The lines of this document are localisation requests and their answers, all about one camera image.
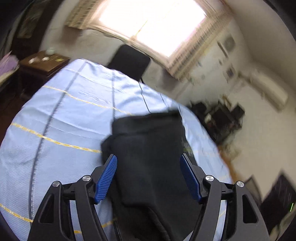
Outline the dark wooden nightstand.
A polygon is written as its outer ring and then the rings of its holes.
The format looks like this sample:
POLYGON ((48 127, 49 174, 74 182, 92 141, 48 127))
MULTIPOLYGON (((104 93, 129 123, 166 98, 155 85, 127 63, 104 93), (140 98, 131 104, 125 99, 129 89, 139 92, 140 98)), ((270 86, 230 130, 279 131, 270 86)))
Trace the dark wooden nightstand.
POLYGON ((49 56, 45 51, 37 52, 21 60, 18 69, 18 93, 20 98, 29 100, 69 61, 69 57, 60 54, 49 56))

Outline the black printed sweatshirt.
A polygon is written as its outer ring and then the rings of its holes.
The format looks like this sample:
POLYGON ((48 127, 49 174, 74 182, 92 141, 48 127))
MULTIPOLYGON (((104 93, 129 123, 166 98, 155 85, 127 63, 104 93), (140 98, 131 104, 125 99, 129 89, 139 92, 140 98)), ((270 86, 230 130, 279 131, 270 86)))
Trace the black printed sweatshirt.
POLYGON ((189 144, 178 111, 114 120, 102 157, 117 157, 108 196, 119 240, 184 240, 200 213, 180 168, 189 144))

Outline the purple cloth pile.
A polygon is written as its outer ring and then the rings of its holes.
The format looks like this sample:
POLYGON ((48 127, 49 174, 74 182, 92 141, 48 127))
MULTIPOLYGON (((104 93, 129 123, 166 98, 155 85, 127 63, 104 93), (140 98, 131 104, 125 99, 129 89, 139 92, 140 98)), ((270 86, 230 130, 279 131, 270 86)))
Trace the purple cloth pile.
POLYGON ((11 54, 11 51, 8 52, 0 61, 0 76, 3 74, 13 71, 17 68, 19 63, 18 58, 15 55, 11 54))

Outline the right striped curtain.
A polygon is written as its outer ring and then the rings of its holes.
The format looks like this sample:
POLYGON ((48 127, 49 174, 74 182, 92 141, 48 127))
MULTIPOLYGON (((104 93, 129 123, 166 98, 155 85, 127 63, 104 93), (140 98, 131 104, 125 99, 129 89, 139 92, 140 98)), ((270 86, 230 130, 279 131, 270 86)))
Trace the right striped curtain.
POLYGON ((206 48, 229 23, 232 14, 229 8, 206 17, 189 40, 179 49, 167 72, 177 80, 183 80, 191 72, 206 48))

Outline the left striped curtain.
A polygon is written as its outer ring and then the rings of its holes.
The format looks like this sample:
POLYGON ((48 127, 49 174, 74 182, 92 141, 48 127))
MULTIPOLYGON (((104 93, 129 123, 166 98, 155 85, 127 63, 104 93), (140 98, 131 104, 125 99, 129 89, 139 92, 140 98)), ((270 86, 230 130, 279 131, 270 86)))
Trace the left striped curtain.
POLYGON ((80 0, 74 9, 69 13, 65 26, 78 30, 85 30, 91 22, 91 18, 103 1, 80 0))

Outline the bright window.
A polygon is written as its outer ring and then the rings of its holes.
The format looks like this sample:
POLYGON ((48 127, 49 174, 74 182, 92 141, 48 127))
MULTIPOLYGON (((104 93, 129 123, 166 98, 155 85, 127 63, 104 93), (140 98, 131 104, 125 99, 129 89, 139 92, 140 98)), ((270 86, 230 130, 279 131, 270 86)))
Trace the bright window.
POLYGON ((103 1, 90 25, 169 59, 206 16, 197 1, 103 1))

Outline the dark cluttered desk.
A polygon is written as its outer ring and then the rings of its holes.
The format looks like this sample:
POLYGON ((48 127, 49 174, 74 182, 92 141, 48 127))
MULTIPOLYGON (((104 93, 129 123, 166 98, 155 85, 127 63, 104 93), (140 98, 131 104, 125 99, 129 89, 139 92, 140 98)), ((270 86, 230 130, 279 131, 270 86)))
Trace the dark cluttered desk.
POLYGON ((203 102, 197 102, 191 103, 189 109, 217 145, 221 145, 228 137, 242 129, 245 110, 239 104, 229 109, 220 101, 210 107, 203 102))

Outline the black office chair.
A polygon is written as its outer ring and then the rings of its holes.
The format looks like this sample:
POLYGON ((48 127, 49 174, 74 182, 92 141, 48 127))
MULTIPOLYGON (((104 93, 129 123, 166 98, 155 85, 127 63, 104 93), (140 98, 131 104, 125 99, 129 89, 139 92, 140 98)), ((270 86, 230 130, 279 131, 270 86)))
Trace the black office chair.
POLYGON ((107 68, 117 70, 128 77, 141 82, 151 59, 129 45, 121 45, 114 54, 107 68))

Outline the striped curtain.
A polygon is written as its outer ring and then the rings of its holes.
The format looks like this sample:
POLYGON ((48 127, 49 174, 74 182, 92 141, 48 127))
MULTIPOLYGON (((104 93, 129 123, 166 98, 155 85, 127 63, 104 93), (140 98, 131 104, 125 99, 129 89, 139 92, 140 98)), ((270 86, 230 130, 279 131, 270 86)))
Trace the striped curtain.
POLYGON ((183 80, 191 72, 206 48, 229 23, 232 14, 229 8, 206 17, 189 40, 179 49, 167 72, 177 80, 183 80))
POLYGON ((85 30, 91 22, 91 18, 103 1, 80 0, 74 9, 69 13, 65 26, 78 30, 85 30))

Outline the light blue checked bedsheet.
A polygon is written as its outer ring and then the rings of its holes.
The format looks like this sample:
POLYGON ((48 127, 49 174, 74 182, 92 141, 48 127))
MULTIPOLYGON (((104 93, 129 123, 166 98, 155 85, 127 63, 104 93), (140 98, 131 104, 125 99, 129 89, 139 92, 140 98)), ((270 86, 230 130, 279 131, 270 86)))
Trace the light blue checked bedsheet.
POLYGON ((194 114, 168 96, 102 65, 77 59, 41 87, 1 143, 1 214, 19 240, 52 182, 77 181, 101 164, 115 118, 179 110, 189 148, 205 173, 231 183, 229 169, 194 114))

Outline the white wall air conditioner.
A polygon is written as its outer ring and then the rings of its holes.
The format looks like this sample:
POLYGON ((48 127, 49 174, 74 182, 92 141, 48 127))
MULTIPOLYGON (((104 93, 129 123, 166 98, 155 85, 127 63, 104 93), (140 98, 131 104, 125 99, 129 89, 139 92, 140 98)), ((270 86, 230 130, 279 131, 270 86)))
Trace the white wall air conditioner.
POLYGON ((287 105, 288 93, 266 73, 255 69, 247 75, 239 72, 238 77, 243 78, 253 86, 278 111, 282 111, 287 105))

